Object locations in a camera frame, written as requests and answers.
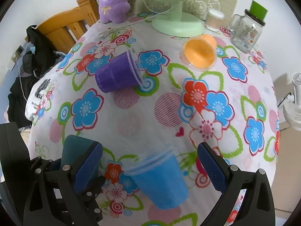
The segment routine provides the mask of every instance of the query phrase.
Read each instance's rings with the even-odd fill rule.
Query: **white fan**
[[[301,131],[301,73],[293,74],[295,101],[287,101],[283,106],[285,120],[297,131]]]

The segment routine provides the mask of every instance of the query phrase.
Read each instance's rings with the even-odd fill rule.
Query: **red heart print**
[[[184,136],[184,128],[180,127],[179,132],[176,133],[176,137],[183,137]]]

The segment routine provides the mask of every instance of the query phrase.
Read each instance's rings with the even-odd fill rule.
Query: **wooden chair backrest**
[[[75,45],[75,40],[67,27],[77,40],[86,32],[83,20],[89,27],[99,20],[96,0],[78,0],[78,7],[52,16],[38,26],[38,30],[49,38],[58,51],[68,53]]]

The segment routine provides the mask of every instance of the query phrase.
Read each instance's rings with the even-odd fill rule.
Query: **stuffed animal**
[[[99,0],[100,22],[122,23],[125,21],[126,13],[130,8],[128,0]]]

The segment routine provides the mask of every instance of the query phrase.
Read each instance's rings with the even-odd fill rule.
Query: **fan stand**
[[[203,22],[189,13],[182,12],[183,2],[172,2],[169,14],[156,16],[152,26],[161,33],[177,37],[199,36],[204,32]]]

